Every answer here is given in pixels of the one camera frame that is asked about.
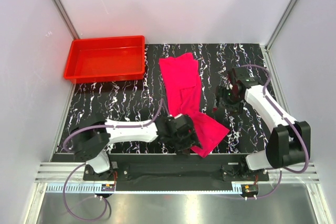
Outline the pink t shirt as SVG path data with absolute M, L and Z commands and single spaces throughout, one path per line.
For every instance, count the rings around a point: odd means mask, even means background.
M 159 66 L 170 114 L 186 114 L 192 119 L 201 147 L 194 146 L 191 150 L 202 158 L 206 157 L 229 133 L 229 129 L 200 111 L 202 82 L 198 61 L 188 52 L 176 58 L 161 58 Z

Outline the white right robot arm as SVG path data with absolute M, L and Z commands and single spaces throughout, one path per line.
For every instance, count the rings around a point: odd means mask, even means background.
M 249 104 L 266 123 L 270 138 L 263 151 L 249 154 L 238 163 L 234 175 L 250 180 L 261 172 L 282 168 L 304 173 L 310 159 L 310 125 L 286 112 L 267 90 L 269 83 L 250 77 L 245 69 L 243 65 L 228 70 L 227 85 L 216 88 L 214 110 L 237 114 Z

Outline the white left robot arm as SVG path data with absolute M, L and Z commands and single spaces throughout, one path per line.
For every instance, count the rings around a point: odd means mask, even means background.
M 74 161 L 85 163 L 103 180 L 113 175 L 112 161 L 106 151 L 111 144 L 158 141 L 172 146 L 176 152 L 203 147 L 192 119 L 185 114 L 157 115 L 138 123 L 94 116 L 73 129 L 68 141 L 72 143 L 70 152 L 73 153 Z

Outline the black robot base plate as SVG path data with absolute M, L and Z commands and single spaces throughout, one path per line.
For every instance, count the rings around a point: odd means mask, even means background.
M 269 181 L 262 171 L 242 174 L 244 154 L 112 154 L 111 167 L 97 174 L 89 165 L 83 179 L 111 181 L 117 191 L 224 191 L 232 182 Z

